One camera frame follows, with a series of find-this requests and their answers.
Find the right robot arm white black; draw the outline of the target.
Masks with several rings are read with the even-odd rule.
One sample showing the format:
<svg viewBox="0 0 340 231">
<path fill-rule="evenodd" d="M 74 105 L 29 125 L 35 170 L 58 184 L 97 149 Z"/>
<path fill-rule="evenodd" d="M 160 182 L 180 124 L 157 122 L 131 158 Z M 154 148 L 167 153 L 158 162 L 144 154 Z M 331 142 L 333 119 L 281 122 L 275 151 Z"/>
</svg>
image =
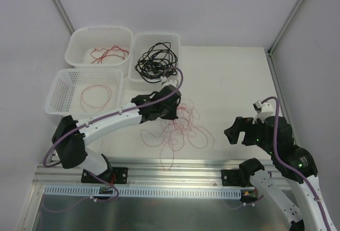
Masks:
<svg viewBox="0 0 340 231">
<path fill-rule="evenodd" d="M 237 117 L 224 131 L 230 144 L 244 133 L 244 146 L 258 146 L 270 155 L 275 168 L 288 182 L 297 203 L 293 203 L 273 182 L 269 171 L 257 159 L 239 164 L 236 170 L 222 170 L 223 185 L 253 186 L 261 197 L 283 215 L 289 230 L 336 230 L 322 199 L 313 156 L 294 143 L 292 128 L 284 117 Z"/>
</svg>

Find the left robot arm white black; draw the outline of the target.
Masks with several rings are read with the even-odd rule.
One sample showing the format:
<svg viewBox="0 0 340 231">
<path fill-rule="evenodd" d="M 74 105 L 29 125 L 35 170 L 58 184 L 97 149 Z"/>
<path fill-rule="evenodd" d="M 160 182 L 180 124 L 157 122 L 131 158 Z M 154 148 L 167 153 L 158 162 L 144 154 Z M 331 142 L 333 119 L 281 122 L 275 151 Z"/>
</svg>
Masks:
<svg viewBox="0 0 340 231">
<path fill-rule="evenodd" d="M 76 120 L 71 115 L 61 119 L 52 137 L 53 147 L 64 169 L 80 167 L 91 173 L 97 181 L 106 183 L 112 176 L 104 155 L 95 153 L 88 145 L 95 140 L 125 127 L 139 125 L 159 118 L 177 119 L 181 93 L 173 85 L 160 91 L 138 95 L 121 108 L 103 116 Z"/>
</svg>

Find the white perforated rectangular basket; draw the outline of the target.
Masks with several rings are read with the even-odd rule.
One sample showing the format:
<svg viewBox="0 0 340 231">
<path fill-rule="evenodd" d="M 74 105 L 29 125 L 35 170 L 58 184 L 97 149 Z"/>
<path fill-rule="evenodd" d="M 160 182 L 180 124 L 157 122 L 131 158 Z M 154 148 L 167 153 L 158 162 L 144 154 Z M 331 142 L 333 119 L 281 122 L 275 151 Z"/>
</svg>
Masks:
<svg viewBox="0 0 340 231">
<path fill-rule="evenodd" d="M 172 32 L 143 32 L 133 38 L 128 79 L 135 83 L 160 82 L 171 67 L 181 65 L 181 38 Z"/>
</svg>

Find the white slotted basket front left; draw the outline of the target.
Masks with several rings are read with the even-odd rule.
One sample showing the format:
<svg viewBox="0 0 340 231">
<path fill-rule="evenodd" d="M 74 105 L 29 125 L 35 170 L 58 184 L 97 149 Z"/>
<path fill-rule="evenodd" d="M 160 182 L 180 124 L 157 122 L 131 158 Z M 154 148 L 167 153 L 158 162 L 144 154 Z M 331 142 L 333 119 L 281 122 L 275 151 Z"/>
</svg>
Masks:
<svg viewBox="0 0 340 231">
<path fill-rule="evenodd" d="M 50 115 L 95 116 L 120 106 L 123 72 L 114 68 L 62 69 L 45 103 Z"/>
</svg>

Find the white solid plastic tub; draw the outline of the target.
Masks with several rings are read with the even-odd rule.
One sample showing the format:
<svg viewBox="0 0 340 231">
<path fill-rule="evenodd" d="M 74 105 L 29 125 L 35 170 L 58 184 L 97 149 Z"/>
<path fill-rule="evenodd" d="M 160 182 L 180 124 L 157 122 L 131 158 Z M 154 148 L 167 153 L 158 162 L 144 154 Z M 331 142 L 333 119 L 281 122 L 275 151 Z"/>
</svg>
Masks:
<svg viewBox="0 0 340 231">
<path fill-rule="evenodd" d="M 114 67 L 125 71 L 133 32 L 127 27 L 83 27 L 71 35 L 65 61 L 74 67 Z"/>
</svg>

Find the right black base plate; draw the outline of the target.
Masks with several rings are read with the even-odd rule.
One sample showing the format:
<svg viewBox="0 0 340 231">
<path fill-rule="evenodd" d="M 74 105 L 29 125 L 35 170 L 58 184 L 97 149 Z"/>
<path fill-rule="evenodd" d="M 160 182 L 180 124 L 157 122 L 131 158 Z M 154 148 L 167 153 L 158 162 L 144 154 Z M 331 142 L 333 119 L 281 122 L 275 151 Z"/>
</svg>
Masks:
<svg viewBox="0 0 340 231">
<path fill-rule="evenodd" d="M 221 170 L 222 186 L 243 186 L 238 169 L 222 169 Z"/>
</svg>

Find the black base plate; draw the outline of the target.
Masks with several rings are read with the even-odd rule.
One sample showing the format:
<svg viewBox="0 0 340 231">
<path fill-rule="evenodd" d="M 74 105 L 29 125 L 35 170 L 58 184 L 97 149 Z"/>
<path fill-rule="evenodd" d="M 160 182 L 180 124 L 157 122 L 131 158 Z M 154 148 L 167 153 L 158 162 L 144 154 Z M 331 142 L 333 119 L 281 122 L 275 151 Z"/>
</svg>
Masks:
<svg viewBox="0 0 340 231">
<path fill-rule="evenodd" d="M 222 169 L 221 170 L 222 186 L 243 186 L 238 169 Z"/>
<path fill-rule="evenodd" d="M 128 168 L 126 167 L 113 167 L 109 168 L 102 174 L 97 176 L 100 180 L 90 175 L 87 170 L 82 171 L 81 183 L 84 184 L 126 184 L 128 179 Z"/>
</svg>

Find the aluminium mounting rail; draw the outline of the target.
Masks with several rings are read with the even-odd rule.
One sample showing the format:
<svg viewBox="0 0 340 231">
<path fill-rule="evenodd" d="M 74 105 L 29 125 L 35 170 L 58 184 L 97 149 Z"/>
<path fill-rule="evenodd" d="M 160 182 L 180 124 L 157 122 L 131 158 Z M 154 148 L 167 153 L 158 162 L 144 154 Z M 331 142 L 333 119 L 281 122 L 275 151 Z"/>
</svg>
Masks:
<svg viewBox="0 0 340 231">
<path fill-rule="evenodd" d="M 158 159 L 109 158 L 114 167 L 128 168 L 128 186 L 213 188 L 222 187 L 222 169 L 237 169 L 242 160 L 190 160 L 175 159 L 160 162 Z M 45 168 L 38 165 L 34 184 L 81 183 L 80 168 L 64 169 L 61 166 Z"/>
</svg>

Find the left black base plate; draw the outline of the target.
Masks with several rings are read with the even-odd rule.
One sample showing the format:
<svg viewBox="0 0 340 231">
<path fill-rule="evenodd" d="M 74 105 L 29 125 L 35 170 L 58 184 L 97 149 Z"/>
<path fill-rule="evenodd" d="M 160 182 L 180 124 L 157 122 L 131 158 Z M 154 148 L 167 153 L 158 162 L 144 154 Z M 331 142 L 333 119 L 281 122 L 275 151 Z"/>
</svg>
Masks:
<svg viewBox="0 0 340 231">
<path fill-rule="evenodd" d="M 128 179 L 128 168 L 126 167 L 113 167 L 109 168 L 102 174 L 97 176 L 100 180 L 90 175 L 87 170 L 82 171 L 81 183 L 84 184 L 126 184 Z"/>
</svg>

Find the right aluminium frame post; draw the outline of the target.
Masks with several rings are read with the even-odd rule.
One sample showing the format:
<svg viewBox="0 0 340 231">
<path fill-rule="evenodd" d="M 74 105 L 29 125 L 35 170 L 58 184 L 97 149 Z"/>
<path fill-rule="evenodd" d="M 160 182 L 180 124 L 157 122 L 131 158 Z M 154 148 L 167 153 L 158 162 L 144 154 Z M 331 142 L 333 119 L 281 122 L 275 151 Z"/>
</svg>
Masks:
<svg viewBox="0 0 340 231">
<path fill-rule="evenodd" d="M 273 43 L 270 45 L 270 47 L 267 50 L 267 54 L 269 57 L 272 56 L 272 54 L 274 53 L 274 51 L 276 50 L 276 48 L 278 47 L 279 43 L 281 42 L 282 38 L 284 37 L 284 35 L 286 34 L 287 30 L 289 29 L 289 27 L 291 26 L 291 24 L 293 23 L 295 17 L 297 16 L 300 8 L 302 7 L 302 5 L 304 4 L 305 0 L 296 0 L 296 2 L 294 3 L 292 9 L 290 10 L 287 18 L 285 19 L 283 25 L 281 26 L 278 34 L 276 35 Z"/>
</svg>

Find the aluminium frame post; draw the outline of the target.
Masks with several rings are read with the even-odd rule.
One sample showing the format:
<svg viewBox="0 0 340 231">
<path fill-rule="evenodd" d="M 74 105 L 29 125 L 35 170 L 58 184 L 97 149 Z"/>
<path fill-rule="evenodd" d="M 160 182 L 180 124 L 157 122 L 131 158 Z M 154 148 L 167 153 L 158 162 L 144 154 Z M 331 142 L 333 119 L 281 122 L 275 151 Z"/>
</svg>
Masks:
<svg viewBox="0 0 340 231">
<path fill-rule="evenodd" d="M 75 29 L 74 29 L 74 26 L 73 26 L 71 20 L 69 19 L 69 16 L 68 16 L 61 0 L 52 0 L 52 2 L 54 4 L 59 16 L 61 17 L 68 33 L 70 35 L 72 35 L 72 33 L 75 31 Z"/>
<path fill-rule="evenodd" d="M 281 42 L 282 38 L 284 37 L 284 35 L 286 34 L 287 30 L 289 29 L 289 27 L 291 26 L 291 24 L 293 23 L 295 17 L 297 16 L 300 8 L 302 7 L 302 5 L 304 4 L 305 0 L 296 0 L 296 2 L 294 3 L 292 9 L 290 10 L 287 18 L 285 19 L 283 25 L 281 26 L 278 34 L 276 35 L 273 43 L 270 45 L 270 47 L 267 50 L 267 54 L 269 57 L 272 56 L 272 54 L 274 53 L 274 51 L 276 50 L 276 48 L 278 47 L 279 43 Z"/>
</svg>

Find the left aluminium frame post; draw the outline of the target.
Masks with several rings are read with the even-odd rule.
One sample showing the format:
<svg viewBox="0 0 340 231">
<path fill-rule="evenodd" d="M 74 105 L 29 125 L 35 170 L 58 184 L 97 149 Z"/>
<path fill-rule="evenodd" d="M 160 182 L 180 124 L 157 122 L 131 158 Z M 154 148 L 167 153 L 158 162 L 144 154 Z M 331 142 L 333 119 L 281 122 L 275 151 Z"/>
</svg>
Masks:
<svg viewBox="0 0 340 231">
<path fill-rule="evenodd" d="M 69 19 L 69 16 L 68 16 L 61 0 L 52 0 L 52 2 L 54 4 L 59 16 L 61 17 L 68 33 L 70 35 L 72 35 L 72 33 L 75 31 L 75 29 L 74 29 L 74 26 L 73 26 L 71 20 Z"/>
</svg>

